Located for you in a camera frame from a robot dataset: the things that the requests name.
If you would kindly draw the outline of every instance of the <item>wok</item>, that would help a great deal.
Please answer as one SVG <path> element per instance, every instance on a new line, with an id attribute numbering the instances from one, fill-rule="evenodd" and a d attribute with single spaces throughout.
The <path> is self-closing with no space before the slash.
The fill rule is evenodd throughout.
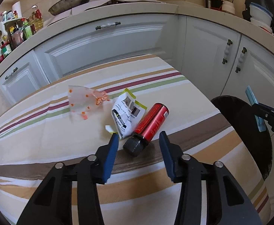
<path id="1" fill-rule="evenodd" d="M 89 2 L 89 0 L 60 0 L 55 3 L 48 11 L 56 16 L 60 13 L 63 13 L 73 7 L 82 5 L 84 3 Z"/>

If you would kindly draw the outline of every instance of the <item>white bowl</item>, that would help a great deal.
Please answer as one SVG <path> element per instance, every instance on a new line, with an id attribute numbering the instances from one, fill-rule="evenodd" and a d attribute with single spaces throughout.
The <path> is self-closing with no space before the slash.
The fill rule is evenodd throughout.
<path id="1" fill-rule="evenodd" d="M 264 22 L 261 22 L 257 19 L 254 19 L 254 18 L 251 18 L 251 23 L 256 25 L 256 26 L 259 26 L 259 27 L 262 27 L 262 28 L 266 29 L 268 32 L 270 32 L 272 34 L 272 28 L 270 28 L 270 26 L 268 26 Z"/>
<path id="2" fill-rule="evenodd" d="M 223 12 L 226 12 L 226 13 L 230 13 L 230 14 L 235 15 L 234 4 L 231 3 L 231 2 L 224 1 L 223 5 L 222 5 L 222 7 L 221 7 L 221 10 L 222 10 Z"/>
<path id="3" fill-rule="evenodd" d="M 261 21 L 264 24 L 266 24 L 268 27 L 270 27 L 270 24 L 272 22 L 272 17 L 261 8 L 256 7 L 255 5 L 250 5 L 250 15 L 254 19 Z"/>

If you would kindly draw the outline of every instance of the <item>cabinet handle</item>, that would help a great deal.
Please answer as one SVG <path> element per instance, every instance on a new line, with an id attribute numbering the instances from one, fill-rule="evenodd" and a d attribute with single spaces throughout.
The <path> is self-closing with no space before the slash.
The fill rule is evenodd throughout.
<path id="1" fill-rule="evenodd" d="M 17 71 L 17 69 L 18 69 L 18 67 L 14 68 L 14 69 L 13 69 L 13 72 L 10 73 L 9 75 L 7 75 L 7 76 L 5 77 L 5 80 L 7 80 L 8 78 L 10 78 L 10 77 L 12 76 L 12 74 L 15 73 L 15 72 Z"/>
<path id="2" fill-rule="evenodd" d="M 230 45 L 232 45 L 233 42 L 232 40 L 228 40 L 226 48 L 225 48 L 225 53 L 224 53 L 224 58 L 222 64 L 226 64 L 228 62 L 228 55 L 230 53 Z"/>
<path id="3" fill-rule="evenodd" d="M 248 50 L 244 47 L 241 51 L 240 57 L 238 58 L 238 63 L 237 63 L 237 67 L 235 72 L 238 73 L 239 71 L 241 71 L 241 67 L 243 65 L 243 62 L 245 60 L 245 54 Z"/>
<path id="4" fill-rule="evenodd" d="M 113 27 L 113 26 L 116 26 L 116 25 L 121 25 L 121 22 L 107 23 L 106 25 L 96 26 L 95 29 L 100 30 L 100 29 L 104 29 L 104 28 L 108 28 L 108 27 Z"/>

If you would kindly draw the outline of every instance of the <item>table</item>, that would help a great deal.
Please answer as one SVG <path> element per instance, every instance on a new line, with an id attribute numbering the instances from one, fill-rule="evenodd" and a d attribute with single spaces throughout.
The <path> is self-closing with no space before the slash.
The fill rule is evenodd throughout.
<path id="1" fill-rule="evenodd" d="M 69 112 L 68 86 L 105 90 L 111 101 L 87 120 Z M 16 224 L 28 199 L 56 162 L 77 163 L 108 143 L 105 125 L 124 88 L 148 109 L 165 104 L 169 116 L 160 128 L 172 143 L 200 162 L 220 160 L 245 190 L 264 224 L 270 203 L 261 173 L 247 148 L 218 109 L 180 72 L 155 55 L 109 62 L 69 75 L 23 99 L 0 116 L 0 211 Z M 98 185 L 106 225 L 173 224 L 180 184 L 166 174 L 157 133 L 137 157 L 120 141 L 111 178 Z M 78 224 L 76 183 L 73 224 Z"/>

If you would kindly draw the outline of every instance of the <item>red cylindrical can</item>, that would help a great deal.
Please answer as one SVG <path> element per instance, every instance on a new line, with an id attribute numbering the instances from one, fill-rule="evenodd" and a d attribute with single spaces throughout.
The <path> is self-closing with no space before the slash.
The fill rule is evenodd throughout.
<path id="1" fill-rule="evenodd" d="M 155 103 L 135 128 L 132 136 L 123 148 L 132 156 L 138 156 L 150 143 L 169 114 L 168 108 L 161 103 Z"/>

